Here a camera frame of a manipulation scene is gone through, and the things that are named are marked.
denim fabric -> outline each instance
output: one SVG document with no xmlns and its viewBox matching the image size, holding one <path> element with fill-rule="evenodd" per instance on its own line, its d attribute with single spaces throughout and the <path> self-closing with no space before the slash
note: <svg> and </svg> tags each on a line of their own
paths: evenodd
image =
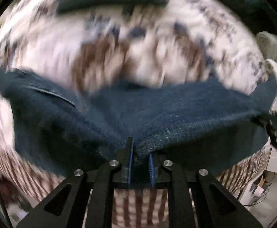
<svg viewBox="0 0 277 228">
<path fill-rule="evenodd" d="M 0 92 L 13 110 L 16 151 L 45 170 L 97 168 L 132 136 L 137 164 L 165 150 L 188 169 L 216 174 L 266 143 L 250 120 L 270 109 L 277 83 L 271 76 L 246 96 L 215 78 L 161 89 L 120 82 L 77 97 L 34 73 L 0 69 Z"/>
</svg>

black metal bracket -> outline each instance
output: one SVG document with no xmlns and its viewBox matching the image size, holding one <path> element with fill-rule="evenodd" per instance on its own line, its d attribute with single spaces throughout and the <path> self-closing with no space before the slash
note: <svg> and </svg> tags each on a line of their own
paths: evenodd
<svg viewBox="0 0 277 228">
<path fill-rule="evenodd" d="M 133 175 L 133 151 L 133 139 L 128 138 L 126 148 L 117 154 L 116 160 L 106 162 L 98 170 L 86 173 L 76 170 L 17 227 L 80 228 L 87 207 L 86 228 L 111 227 L 114 189 L 142 187 L 136 184 Z M 262 227 L 207 170 L 186 171 L 161 152 L 153 153 L 150 165 L 154 183 L 149 180 L 144 187 L 168 189 L 169 227 L 196 227 L 195 218 L 201 228 Z"/>
</svg>

patterned bedspread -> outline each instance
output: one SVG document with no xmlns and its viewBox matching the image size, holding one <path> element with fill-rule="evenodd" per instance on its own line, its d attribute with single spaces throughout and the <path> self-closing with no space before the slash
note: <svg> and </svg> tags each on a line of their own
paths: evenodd
<svg viewBox="0 0 277 228">
<path fill-rule="evenodd" d="M 128 41 L 127 57 L 135 67 L 126 73 L 147 86 L 161 87 L 164 80 L 203 81 L 216 74 L 226 88 L 250 94 L 272 71 L 277 72 L 274 62 L 263 59 L 255 37 L 232 11 L 216 0 L 170 0 L 165 8 L 138 6 L 128 17 L 122 14 L 122 6 L 93 7 L 61 16 L 55 10 L 55 0 L 21 0 L 14 6 L 0 29 L 0 63 L 4 68 L 31 69 L 65 88 L 93 91 L 110 84 L 114 79 L 111 73 L 124 69 L 123 61 L 120 66 L 108 64 L 116 63 L 117 48 L 114 40 L 109 41 L 107 51 L 101 52 L 104 57 L 98 61 L 102 62 L 102 68 L 108 67 L 110 74 L 100 70 L 95 60 L 90 67 L 82 68 L 85 74 L 74 76 L 83 45 L 93 45 L 114 30 L 118 30 L 119 39 L 127 40 L 127 35 L 138 28 L 144 29 L 140 31 L 144 37 Z M 195 43 L 203 45 L 205 64 L 201 65 L 200 60 L 188 61 L 172 30 L 176 25 L 186 31 L 192 47 Z M 154 46 L 154 39 L 157 45 L 151 54 L 148 50 L 150 45 Z M 270 148 L 268 142 L 262 150 L 222 172 L 218 180 L 231 193 L 244 188 L 266 168 Z M 16 153 L 11 108 L 0 96 L 1 175 L 38 201 L 63 180 L 62 176 L 37 168 Z M 167 213 L 166 190 L 114 193 L 115 225 L 156 225 L 167 219 Z"/>
</svg>

black cable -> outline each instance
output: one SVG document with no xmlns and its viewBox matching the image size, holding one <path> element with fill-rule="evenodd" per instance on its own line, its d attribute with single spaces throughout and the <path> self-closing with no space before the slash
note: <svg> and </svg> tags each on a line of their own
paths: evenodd
<svg viewBox="0 0 277 228">
<path fill-rule="evenodd" d="M 273 181 L 274 178 L 275 178 L 275 172 L 274 172 L 274 174 L 273 174 L 272 179 L 271 179 L 269 182 L 266 181 L 266 183 L 271 183 L 271 182 Z"/>
<path fill-rule="evenodd" d="M 263 202 L 263 201 L 266 199 L 267 194 L 269 193 L 269 189 L 267 189 L 267 190 L 268 190 L 268 192 L 267 192 L 267 193 L 264 193 L 264 195 L 262 195 L 262 196 L 260 197 L 260 199 L 261 199 L 263 196 L 265 196 L 265 198 L 264 198 L 263 200 L 261 200 L 260 202 L 255 203 L 255 204 L 243 205 L 243 206 L 251 207 L 251 206 L 255 206 L 255 205 L 257 205 L 257 204 L 260 204 L 261 202 Z"/>
</svg>

metal screw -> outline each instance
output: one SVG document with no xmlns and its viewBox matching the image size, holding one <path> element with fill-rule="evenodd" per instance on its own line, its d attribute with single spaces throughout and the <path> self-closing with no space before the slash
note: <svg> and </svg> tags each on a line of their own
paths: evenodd
<svg viewBox="0 0 277 228">
<path fill-rule="evenodd" d="M 199 173 L 200 173 L 200 175 L 202 175 L 202 176 L 207 176 L 207 175 L 208 175 L 208 170 L 200 169 L 200 170 L 199 170 Z"/>
<path fill-rule="evenodd" d="M 117 160 L 111 160 L 110 162 L 109 162 L 109 164 L 111 165 L 111 166 L 118 166 L 119 165 L 119 162 L 117 161 Z"/>
<path fill-rule="evenodd" d="M 165 161 L 164 161 L 164 165 L 167 166 L 167 167 L 169 167 L 169 166 L 172 166 L 173 163 L 172 163 L 171 160 L 165 160 Z"/>
<path fill-rule="evenodd" d="M 78 169 L 74 172 L 74 176 L 77 176 L 77 177 L 81 176 L 82 174 L 83 174 L 83 170 L 81 169 Z"/>
</svg>

